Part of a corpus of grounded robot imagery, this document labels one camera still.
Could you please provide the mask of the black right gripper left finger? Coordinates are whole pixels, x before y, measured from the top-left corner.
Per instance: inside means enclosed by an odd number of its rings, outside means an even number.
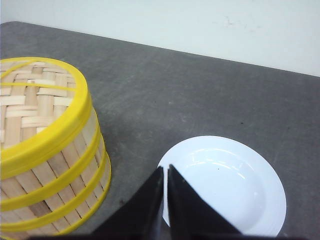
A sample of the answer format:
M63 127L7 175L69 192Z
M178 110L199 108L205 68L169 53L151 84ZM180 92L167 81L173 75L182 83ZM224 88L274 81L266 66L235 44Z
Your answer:
M103 222L94 236L158 236L162 224L164 171L158 167L132 198Z

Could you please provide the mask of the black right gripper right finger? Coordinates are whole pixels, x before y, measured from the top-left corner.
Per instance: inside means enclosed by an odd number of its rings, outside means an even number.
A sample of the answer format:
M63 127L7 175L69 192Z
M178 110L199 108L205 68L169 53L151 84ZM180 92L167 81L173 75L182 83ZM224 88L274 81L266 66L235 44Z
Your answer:
M172 164L167 174L167 204L172 236L242 234L210 207Z

